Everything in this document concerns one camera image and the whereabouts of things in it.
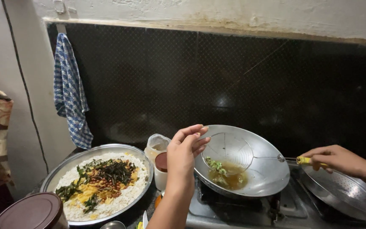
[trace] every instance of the oil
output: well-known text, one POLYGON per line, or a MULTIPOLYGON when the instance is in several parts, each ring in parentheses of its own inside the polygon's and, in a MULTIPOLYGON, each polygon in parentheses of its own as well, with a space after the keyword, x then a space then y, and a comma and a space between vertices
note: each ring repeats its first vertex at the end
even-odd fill
POLYGON ((221 174, 215 170, 209 171, 209 180, 227 190, 240 190, 248 184, 248 176, 241 168, 227 162, 222 162, 222 168, 227 174, 221 174))

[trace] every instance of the yellow handle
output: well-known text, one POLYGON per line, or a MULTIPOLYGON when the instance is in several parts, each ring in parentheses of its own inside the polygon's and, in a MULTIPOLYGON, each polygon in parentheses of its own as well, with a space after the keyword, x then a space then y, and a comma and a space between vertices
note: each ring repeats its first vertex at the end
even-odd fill
MULTIPOLYGON (((310 158, 308 158, 308 157, 298 156, 296 158, 296 162, 298 165, 311 165, 310 158)), ((320 163, 320 167, 322 167, 323 169, 326 169, 326 168, 328 168, 328 165, 326 165, 324 163, 320 163)))

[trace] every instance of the countertop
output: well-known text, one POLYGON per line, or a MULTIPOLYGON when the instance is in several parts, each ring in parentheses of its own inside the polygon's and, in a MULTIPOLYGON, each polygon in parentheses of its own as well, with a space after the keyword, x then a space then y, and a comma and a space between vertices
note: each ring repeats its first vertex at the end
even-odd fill
MULTIPOLYGON (((69 158, 70 156, 82 152, 81 149, 75 149, 72 153, 69 154, 66 158, 69 158)), ((44 179, 42 179, 33 189, 32 192, 30 192, 28 195, 32 195, 35 193, 38 193, 40 191, 40 187, 43 184, 44 179)), ((125 224, 127 229, 134 229, 139 222, 142 221, 142 216, 144 214, 144 211, 146 211, 146 214, 148 216, 148 219, 150 219, 153 215, 153 212, 155 211, 155 200, 160 195, 160 191, 156 189, 155 186, 155 180, 152 179, 152 182, 149 186, 149 189, 146 191, 145 195, 142 196, 142 198, 133 205, 130 209, 125 211, 119 216, 116 216, 112 218, 110 221, 121 221, 123 224, 125 224)), ((96 224, 93 226, 72 226, 70 228, 80 228, 80 229, 99 229, 101 226, 103 226, 105 223, 109 221, 96 224)))

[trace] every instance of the brown lid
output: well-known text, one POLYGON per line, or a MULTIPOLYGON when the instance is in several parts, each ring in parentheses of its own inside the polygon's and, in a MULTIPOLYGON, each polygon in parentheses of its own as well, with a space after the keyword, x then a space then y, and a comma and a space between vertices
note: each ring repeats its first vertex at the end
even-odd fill
POLYGON ((168 172, 168 157, 166 152, 160 153, 156 156, 155 166, 161 172, 168 172))
POLYGON ((0 214, 0 229, 52 228, 62 213, 63 203, 58 195, 51 192, 30 195, 0 214))

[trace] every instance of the black wire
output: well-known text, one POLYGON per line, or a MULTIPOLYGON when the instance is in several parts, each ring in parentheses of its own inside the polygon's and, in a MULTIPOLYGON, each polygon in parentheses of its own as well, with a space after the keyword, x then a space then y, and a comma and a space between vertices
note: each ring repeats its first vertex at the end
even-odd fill
POLYGON ((29 109, 30 109, 30 117, 32 118, 33 126, 35 127, 35 130, 36 130, 37 139, 39 140, 40 151, 42 152, 43 161, 45 162, 45 165, 46 165, 46 172, 49 174, 49 167, 48 167, 48 163, 47 163, 46 158, 45 158, 45 153, 43 151, 42 141, 40 140, 40 135, 39 135, 39 131, 38 131, 37 126, 36 126, 35 117, 33 116, 33 110, 32 110, 32 104, 30 103, 31 102, 31 98, 29 97, 28 86, 26 85, 26 81, 25 81, 25 78, 24 78, 24 74, 22 72, 21 62, 19 61, 18 49, 16 48, 15 37, 13 35, 13 29, 12 29, 11 20, 9 19, 9 15, 8 15, 8 11, 7 11, 7 6, 5 5, 5 0, 1 0, 1 1, 3 3, 3 7, 4 7, 4 11, 5 11, 5 16, 7 17, 7 21, 8 21, 8 25, 9 25, 9 30, 11 31, 13 48, 15 49, 16 60, 18 61, 19 72, 21 73, 22 81, 24 83, 24 87, 25 87, 25 91, 26 91, 26 96, 28 97, 28 103, 29 103, 29 109))

